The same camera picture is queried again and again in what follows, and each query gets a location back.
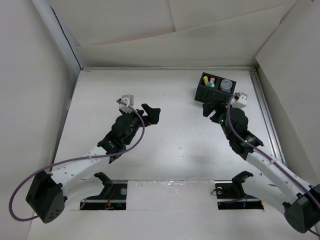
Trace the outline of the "clear jar of paper clips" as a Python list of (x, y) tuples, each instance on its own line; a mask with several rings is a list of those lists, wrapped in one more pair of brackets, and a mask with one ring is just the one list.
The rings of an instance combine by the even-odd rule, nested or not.
[(228, 92), (230, 93), (231, 92), (231, 89), (233, 87), (233, 82), (229, 79), (223, 79), (221, 82), (220, 82), (220, 89), (224, 92)]

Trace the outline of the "blue highlighter pen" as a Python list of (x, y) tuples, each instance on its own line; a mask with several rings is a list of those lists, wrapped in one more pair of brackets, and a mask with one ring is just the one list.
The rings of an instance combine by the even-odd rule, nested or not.
[(215, 87), (215, 83), (211, 80), (211, 81), (208, 82), (208, 84), (206, 86), (210, 87), (210, 88), (214, 88)]

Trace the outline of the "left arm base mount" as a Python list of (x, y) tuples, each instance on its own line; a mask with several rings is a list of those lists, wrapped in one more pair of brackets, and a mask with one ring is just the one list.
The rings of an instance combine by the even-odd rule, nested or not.
[(94, 175), (99, 179), (103, 189), (98, 195), (90, 196), (80, 202), (79, 209), (83, 211), (123, 211), (127, 207), (127, 180), (111, 180), (103, 172)]

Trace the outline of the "yellow highlighter pen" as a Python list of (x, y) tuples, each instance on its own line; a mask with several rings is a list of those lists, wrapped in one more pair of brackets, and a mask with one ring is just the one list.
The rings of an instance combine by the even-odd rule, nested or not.
[(203, 77), (203, 82), (204, 82), (204, 84), (205, 84), (206, 86), (209, 84), (209, 79), (208, 79), (207, 76), (204, 76), (204, 77)]

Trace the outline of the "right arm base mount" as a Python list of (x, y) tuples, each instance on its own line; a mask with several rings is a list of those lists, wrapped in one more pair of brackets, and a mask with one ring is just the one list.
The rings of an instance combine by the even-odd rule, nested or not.
[(242, 183), (254, 175), (243, 171), (231, 180), (215, 180), (211, 195), (216, 197), (219, 210), (264, 210), (263, 202), (244, 192)]

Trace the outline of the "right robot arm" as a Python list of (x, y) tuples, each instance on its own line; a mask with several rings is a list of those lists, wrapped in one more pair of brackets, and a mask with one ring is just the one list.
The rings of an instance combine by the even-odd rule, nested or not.
[(245, 112), (216, 100), (204, 103), (203, 116), (221, 126), (231, 149), (261, 175), (243, 171), (232, 178), (237, 197), (253, 196), (278, 210), (299, 233), (310, 232), (320, 222), (320, 186), (312, 185), (273, 157), (263, 142), (248, 130)]

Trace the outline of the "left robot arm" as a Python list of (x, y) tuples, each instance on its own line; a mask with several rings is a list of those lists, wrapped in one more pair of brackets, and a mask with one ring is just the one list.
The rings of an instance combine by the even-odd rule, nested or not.
[(54, 163), (50, 172), (40, 169), (32, 176), (26, 202), (44, 224), (55, 220), (74, 202), (93, 196), (107, 198), (113, 181), (103, 168), (134, 148), (131, 142), (138, 130), (144, 131), (160, 120), (160, 108), (143, 103), (142, 109), (134, 109), (122, 99), (118, 104), (120, 116), (86, 156)]

